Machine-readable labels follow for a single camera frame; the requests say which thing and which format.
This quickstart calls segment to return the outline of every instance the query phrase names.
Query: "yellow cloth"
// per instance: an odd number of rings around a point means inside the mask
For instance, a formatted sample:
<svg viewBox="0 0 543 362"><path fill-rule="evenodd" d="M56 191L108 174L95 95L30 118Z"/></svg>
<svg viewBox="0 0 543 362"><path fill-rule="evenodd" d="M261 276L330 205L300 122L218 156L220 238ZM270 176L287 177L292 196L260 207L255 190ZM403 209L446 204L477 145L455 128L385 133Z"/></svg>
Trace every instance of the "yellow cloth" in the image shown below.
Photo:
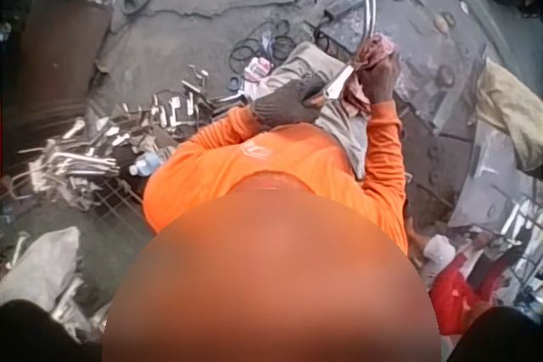
<svg viewBox="0 0 543 362"><path fill-rule="evenodd" d="M511 137L520 170L543 164L543 102L490 58L479 78L477 115Z"/></svg>

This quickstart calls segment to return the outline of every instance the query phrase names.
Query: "gray glove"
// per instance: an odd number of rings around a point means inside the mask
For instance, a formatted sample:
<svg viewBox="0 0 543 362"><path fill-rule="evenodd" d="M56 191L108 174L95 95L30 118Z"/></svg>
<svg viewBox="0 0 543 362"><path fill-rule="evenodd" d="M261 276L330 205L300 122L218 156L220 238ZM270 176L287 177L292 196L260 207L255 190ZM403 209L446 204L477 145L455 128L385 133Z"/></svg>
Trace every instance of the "gray glove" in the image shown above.
<svg viewBox="0 0 543 362"><path fill-rule="evenodd" d="M307 107L304 101L323 89L325 82L316 75L304 75L300 80L291 80L274 93L253 102L251 110L261 125L275 127L292 123L312 123L318 118L320 109Z"/></svg>

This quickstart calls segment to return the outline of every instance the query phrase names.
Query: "orange long-sleeve shirt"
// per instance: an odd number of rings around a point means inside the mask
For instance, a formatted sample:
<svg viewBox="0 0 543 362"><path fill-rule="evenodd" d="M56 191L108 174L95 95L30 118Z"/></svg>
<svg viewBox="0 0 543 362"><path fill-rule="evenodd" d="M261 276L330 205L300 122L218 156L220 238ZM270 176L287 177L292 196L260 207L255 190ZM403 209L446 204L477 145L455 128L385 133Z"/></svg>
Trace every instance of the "orange long-sleeve shirt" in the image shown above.
<svg viewBox="0 0 543 362"><path fill-rule="evenodd" d="M325 131L306 123L258 133L247 108L200 130L150 178L143 210L159 232L200 203L222 197L241 180L267 170L283 172L364 215L407 253L402 207L405 171L394 102L372 106L367 126L366 179L359 184L347 156Z"/></svg>

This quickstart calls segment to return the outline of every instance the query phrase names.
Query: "plastic bag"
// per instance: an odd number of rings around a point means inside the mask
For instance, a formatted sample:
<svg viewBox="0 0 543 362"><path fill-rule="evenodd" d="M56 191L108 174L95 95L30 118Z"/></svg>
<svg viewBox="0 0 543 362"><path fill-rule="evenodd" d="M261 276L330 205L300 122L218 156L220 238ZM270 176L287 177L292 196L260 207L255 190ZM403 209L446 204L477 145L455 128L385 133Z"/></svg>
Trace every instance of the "plastic bag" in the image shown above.
<svg viewBox="0 0 543 362"><path fill-rule="evenodd" d="M28 300L50 312L76 272L76 226L41 235L0 281L0 305Z"/></svg>

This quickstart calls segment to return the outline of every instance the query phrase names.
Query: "scrap pile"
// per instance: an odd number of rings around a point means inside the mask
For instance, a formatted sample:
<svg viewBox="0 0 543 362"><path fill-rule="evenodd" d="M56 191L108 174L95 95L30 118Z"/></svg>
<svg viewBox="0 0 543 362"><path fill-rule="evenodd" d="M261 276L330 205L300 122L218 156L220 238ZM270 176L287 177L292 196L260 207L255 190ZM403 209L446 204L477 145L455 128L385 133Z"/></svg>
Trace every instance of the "scrap pile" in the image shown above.
<svg viewBox="0 0 543 362"><path fill-rule="evenodd" d="M134 162L118 163L115 152L119 148L128 149L133 158L156 153L161 145L175 146L231 107L246 103L241 90L232 90L227 97L206 97L208 73L192 68L198 86L182 81L183 92L157 92L148 108L137 106L130 110L123 103L110 117L95 123L78 118L65 134L47 139L45 147L19 151L39 152L39 157L29 162L27 171L8 179L12 197L25 199L39 194L53 201L62 198L69 206L88 211L101 204L93 197L101 189L100 181L119 177ZM20 194L21 186L29 184L30 192Z"/></svg>

